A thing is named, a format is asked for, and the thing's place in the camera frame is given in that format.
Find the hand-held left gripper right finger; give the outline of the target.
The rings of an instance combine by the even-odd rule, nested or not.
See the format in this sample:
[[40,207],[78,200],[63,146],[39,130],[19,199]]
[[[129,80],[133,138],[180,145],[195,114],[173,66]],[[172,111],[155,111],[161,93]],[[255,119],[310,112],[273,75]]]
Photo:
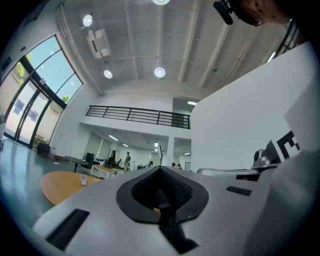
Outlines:
[[214,177],[162,167],[161,189],[170,207],[161,215],[161,256],[199,255],[224,232],[246,234],[265,203],[272,172],[257,181]]

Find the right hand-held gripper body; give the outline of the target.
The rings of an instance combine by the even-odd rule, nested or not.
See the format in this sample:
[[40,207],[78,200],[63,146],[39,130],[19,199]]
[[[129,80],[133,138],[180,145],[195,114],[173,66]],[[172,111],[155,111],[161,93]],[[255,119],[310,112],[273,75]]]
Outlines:
[[285,160],[297,155],[299,152],[300,146],[291,130],[275,141],[271,139],[265,149],[257,150],[253,157],[251,169],[260,172],[267,169],[275,169]]

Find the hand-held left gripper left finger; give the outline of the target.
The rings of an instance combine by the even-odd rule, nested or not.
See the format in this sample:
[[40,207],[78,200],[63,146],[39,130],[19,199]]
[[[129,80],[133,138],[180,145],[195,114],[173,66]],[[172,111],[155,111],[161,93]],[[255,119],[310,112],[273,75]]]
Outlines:
[[122,184],[148,172],[127,172],[88,185],[43,214],[33,231],[46,239],[75,209],[89,212],[65,252],[72,256],[175,256],[176,250],[158,225],[128,218],[116,194]]

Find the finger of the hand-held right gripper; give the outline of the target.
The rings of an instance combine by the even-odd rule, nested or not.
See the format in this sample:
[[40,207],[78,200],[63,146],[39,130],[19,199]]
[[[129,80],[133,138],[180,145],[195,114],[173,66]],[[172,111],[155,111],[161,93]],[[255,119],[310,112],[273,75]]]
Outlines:
[[254,174],[254,170],[251,169],[213,169],[213,168],[199,168],[198,174]]
[[210,173],[202,173],[202,175],[216,177],[216,178],[245,180],[245,181],[253,181],[253,182],[257,182],[260,177],[260,173],[237,174],[237,173],[210,172]]

